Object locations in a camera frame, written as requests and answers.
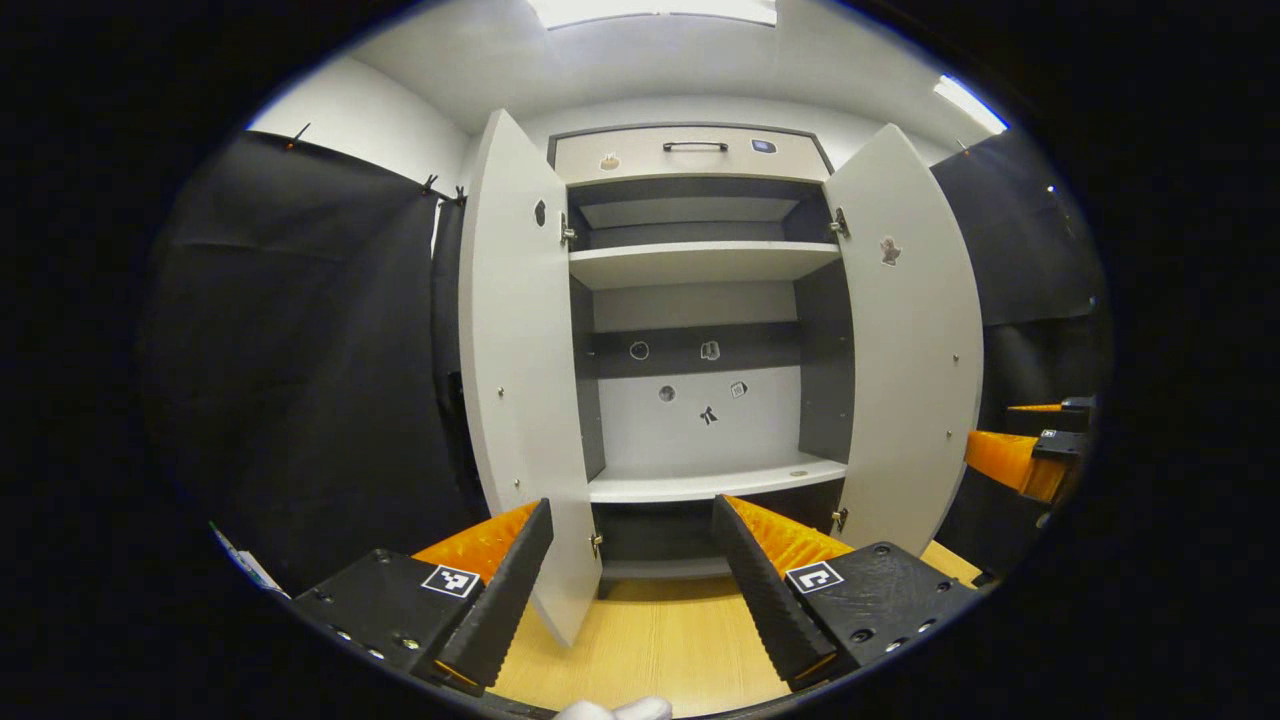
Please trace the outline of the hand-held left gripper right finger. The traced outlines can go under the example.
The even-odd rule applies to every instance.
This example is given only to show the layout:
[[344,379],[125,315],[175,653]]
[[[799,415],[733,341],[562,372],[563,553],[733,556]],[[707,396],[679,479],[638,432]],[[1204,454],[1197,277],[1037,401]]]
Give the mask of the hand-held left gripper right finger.
[[710,523],[791,691],[904,653],[984,598],[891,542],[854,548],[745,498],[716,496]]

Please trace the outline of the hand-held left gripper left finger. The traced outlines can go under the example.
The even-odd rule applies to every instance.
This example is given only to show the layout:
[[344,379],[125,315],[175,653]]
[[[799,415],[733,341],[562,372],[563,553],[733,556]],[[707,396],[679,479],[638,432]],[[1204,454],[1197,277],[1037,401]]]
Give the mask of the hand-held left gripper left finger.
[[553,539],[540,498],[417,553],[372,550],[293,605],[396,673],[480,697],[500,675]]

